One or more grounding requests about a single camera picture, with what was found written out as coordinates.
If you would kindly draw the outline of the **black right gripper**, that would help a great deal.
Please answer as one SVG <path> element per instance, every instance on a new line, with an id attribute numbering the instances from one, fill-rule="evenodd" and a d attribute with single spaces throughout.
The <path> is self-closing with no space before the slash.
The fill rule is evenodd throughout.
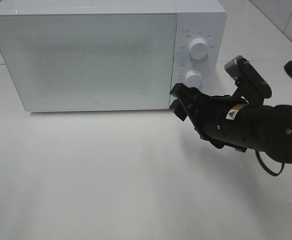
<path id="1" fill-rule="evenodd" d="M 244 114 L 240 113 L 251 105 L 244 99 L 230 95 L 208 96 L 183 83 L 175 84 L 170 95 L 170 109 L 182 121 L 189 117 L 201 139 L 217 149 L 251 147 L 249 130 L 242 120 Z"/>

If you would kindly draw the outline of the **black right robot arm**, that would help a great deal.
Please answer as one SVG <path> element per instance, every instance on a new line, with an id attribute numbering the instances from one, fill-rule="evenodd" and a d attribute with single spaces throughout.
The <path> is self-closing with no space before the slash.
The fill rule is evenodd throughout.
<path id="1" fill-rule="evenodd" d="M 292 105 L 247 103 L 234 96 L 209 96 L 177 83 L 171 90 L 171 109 L 189 118 L 200 137 L 216 148 L 229 146 L 241 152 L 252 149 L 271 159 L 292 164 Z"/>

